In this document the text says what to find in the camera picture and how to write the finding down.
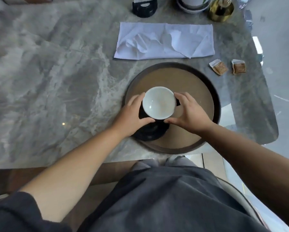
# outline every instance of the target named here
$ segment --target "hand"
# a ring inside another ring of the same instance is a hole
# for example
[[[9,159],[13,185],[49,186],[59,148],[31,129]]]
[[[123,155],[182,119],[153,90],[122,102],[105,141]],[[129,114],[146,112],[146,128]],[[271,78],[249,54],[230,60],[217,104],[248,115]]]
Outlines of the hand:
[[[155,122],[151,117],[139,119],[139,109],[145,93],[134,95],[116,116],[112,128],[123,138],[133,135],[142,126]]]
[[[183,114],[179,118],[165,119],[165,123],[177,125],[194,134],[206,131],[213,124],[207,113],[189,93],[174,93],[174,95],[183,106]]]

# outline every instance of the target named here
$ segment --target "person's right hand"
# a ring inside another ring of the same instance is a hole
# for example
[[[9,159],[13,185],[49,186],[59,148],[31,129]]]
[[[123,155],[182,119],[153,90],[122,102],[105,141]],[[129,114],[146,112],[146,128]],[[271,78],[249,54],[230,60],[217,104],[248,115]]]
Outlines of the person's right hand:
[[[179,118],[170,117],[165,119],[165,123],[177,125],[197,135],[214,124],[204,109],[189,93],[174,93],[174,95],[183,106],[183,114]]]

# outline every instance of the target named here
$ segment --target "dark gray shirt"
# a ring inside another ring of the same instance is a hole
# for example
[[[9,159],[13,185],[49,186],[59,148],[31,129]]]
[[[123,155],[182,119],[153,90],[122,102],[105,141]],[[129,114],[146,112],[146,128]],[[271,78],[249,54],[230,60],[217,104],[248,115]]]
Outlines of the dark gray shirt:
[[[42,220],[33,197],[19,192],[0,203],[0,231],[70,229]],[[181,166],[128,173],[78,231],[268,230],[247,215],[210,171]]]

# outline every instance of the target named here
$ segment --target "person's left hand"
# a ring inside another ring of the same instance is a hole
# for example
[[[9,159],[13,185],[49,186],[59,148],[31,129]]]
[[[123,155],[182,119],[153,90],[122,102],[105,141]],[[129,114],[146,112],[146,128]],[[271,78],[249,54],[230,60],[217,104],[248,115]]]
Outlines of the person's left hand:
[[[123,138],[133,135],[142,126],[155,122],[151,117],[139,119],[139,109],[145,93],[134,95],[116,116],[112,128]]]

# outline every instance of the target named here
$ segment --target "white towel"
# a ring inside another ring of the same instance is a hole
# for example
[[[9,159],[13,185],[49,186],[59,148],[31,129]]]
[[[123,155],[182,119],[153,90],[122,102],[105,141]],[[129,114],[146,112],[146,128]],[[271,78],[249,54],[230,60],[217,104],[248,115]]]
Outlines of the white towel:
[[[214,54],[212,24],[122,22],[114,57],[195,58]]]

